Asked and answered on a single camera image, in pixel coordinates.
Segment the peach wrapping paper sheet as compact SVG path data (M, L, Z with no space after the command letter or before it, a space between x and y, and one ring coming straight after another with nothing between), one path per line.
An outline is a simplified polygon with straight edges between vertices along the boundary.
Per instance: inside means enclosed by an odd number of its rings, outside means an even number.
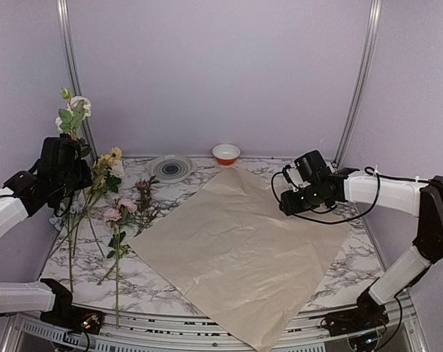
M271 350L350 232L287 217L268 182L226 169L130 247L204 315L257 351Z

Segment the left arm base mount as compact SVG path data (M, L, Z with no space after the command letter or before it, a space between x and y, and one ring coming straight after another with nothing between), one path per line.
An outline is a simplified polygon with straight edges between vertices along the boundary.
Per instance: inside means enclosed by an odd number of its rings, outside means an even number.
M104 313L99 310L77 307L70 296L57 296L51 311L41 312L40 320L72 332L84 331L99 334L103 325Z

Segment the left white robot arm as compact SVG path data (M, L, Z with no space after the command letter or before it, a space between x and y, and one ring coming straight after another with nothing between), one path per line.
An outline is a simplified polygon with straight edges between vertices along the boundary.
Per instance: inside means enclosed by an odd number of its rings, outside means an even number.
M44 206L55 213L60 205L92 185L81 145L70 137L47 137L31 169L19 171L0 188L0 239ZM63 326L74 326L79 310L72 293L54 279L0 282L0 315L39 311L51 313Z

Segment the blue fake flower stem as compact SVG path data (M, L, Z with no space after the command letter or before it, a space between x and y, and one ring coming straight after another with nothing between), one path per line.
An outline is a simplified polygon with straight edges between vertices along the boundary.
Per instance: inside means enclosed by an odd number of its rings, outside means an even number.
M73 284L73 259L75 257L78 229L82 220L83 205L75 197L67 198L57 210L54 211L49 223L57 231L58 240L53 246L49 257L53 257L62 247L66 249L68 285L71 293L74 291Z

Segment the pink fake rose stem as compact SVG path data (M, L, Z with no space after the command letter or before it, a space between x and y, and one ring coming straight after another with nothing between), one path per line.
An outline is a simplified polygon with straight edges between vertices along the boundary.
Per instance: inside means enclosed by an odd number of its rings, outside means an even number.
M101 285L105 280L109 278L111 274L114 274L114 313L117 329L120 327L120 260L123 256L129 253L128 246L122 244L122 241L125 239L126 236L126 232L125 230L123 230L123 227L125 227L133 218L133 215L136 211L137 205L133 201L129 199L118 199L115 201L114 206L106 210L103 214L104 222L112 231L112 237L108 245L111 250L107 254L107 258L113 259L114 263L112 264L111 268L105 273L105 275L99 280L98 285Z

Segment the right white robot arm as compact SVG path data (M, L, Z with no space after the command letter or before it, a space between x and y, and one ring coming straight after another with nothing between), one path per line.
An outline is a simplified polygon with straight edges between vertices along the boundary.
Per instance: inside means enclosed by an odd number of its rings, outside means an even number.
M443 146L415 156L405 152L398 159L378 156L376 161L383 161L385 172L391 175L443 175ZM417 219L398 210L377 207L362 220L387 268L409 247L417 233ZM410 296L420 320L443 319L443 261L410 289Z

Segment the white fake rose stem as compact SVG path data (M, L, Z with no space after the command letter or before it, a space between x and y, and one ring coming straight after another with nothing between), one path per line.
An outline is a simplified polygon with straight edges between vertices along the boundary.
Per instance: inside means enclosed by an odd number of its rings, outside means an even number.
M82 134L82 125L86 117L92 115L92 104L89 99L80 95L74 95L70 88L61 89L62 99L66 107L60 108L55 120L56 128L60 136L69 136L79 141L82 145L82 156L87 161L90 169L94 161L90 159L91 147L85 141Z

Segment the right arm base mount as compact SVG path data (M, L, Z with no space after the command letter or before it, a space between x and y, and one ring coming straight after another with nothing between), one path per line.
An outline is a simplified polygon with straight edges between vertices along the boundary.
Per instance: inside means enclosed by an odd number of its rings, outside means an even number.
M384 326L388 322L385 306L365 292L356 300L355 308L326 314L321 326L329 331L331 337L336 337Z

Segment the dark pink fake sprig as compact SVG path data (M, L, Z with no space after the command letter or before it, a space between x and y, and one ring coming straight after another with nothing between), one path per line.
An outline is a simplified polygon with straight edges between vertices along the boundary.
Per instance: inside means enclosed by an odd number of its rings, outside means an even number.
M136 234L140 235L146 230L160 213L160 205L153 200L153 186L159 183L155 175L148 180L139 180L135 183L135 188L139 192L136 201L137 211L135 215Z

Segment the yellow fake flower stem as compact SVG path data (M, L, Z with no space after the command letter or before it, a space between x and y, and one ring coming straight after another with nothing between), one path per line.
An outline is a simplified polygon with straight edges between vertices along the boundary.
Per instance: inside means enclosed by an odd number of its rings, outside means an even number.
M83 205L81 223L85 219L90 220L91 211L101 198L108 193L118 192L125 176L122 156L123 153L119 147L113 147L107 154L101 155L91 168L92 185L75 191L68 197L75 197Z

